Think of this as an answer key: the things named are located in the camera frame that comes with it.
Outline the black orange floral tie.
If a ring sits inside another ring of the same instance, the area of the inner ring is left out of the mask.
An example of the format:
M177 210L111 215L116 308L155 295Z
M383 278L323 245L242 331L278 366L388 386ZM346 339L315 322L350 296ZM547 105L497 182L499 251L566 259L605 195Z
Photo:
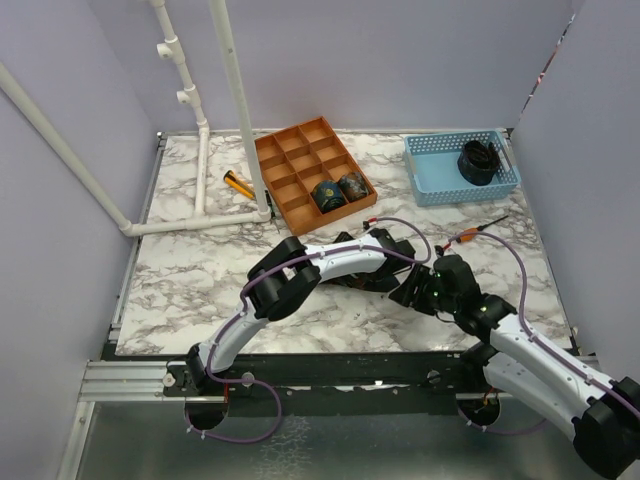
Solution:
M366 245L380 247L398 254L413 256L414 250L406 241L396 241L387 229L373 228L356 239L341 232L333 241L339 246L355 245L363 240ZM387 293L399 285L397 275L408 263L385 252L363 249L360 254L349 250L331 254L321 266L322 282L358 290Z

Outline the orange wooden compartment tray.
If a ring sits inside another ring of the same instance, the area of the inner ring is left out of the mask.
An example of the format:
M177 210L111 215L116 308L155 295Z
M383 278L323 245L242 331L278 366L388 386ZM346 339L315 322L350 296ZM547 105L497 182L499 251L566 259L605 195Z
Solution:
M303 235L373 206L378 194L328 121L320 116L255 140L262 178L294 235ZM320 181L360 172L369 195L322 214L311 197Z

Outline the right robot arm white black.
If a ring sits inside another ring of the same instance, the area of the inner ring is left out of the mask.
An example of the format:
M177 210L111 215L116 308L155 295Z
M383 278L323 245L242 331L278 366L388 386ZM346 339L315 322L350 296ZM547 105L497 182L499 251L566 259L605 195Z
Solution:
M478 340L459 367L461 383L519 399L561 430L598 475L616 479L638 460L638 382L615 380L558 347L507 301L482 292L460 256L414 266L389 297L426 315L451 315Z

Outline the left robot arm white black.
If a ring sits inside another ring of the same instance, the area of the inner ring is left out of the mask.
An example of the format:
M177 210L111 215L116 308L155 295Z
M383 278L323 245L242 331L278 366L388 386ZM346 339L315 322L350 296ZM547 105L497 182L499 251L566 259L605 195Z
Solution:
M242 348L269 323L295 313L318 285L334 282L386 293L414 260L408 240L396 241L380 228L359 238L342 232L328 245L305 245L296 236L282 240L248 272L233 314L190 348L186 382L199 394L214 392Z

